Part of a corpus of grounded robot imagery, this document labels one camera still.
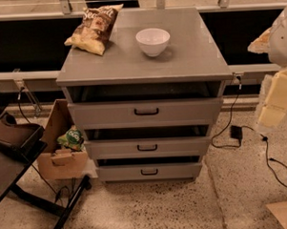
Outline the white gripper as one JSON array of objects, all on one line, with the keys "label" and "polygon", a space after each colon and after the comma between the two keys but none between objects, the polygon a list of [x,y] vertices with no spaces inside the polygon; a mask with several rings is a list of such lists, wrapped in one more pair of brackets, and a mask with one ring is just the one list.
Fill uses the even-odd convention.
[{"label": "white gripper", "polygon": [[287,68],[276,73],[261,109],[257,123],[261,126],[276,127],[287,111]]}]

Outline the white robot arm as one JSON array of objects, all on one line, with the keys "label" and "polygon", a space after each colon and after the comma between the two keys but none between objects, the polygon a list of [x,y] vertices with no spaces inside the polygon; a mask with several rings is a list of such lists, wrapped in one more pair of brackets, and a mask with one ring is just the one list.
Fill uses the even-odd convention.
[{"label": "white robot arm", "polygon": [[274,76],[266,75],[261,84],[255,129],[263,134],[276,128],[287,114],[287,6],[273,26],[249,44],[248,51],[267,52],[269,61],[281,68]]}]

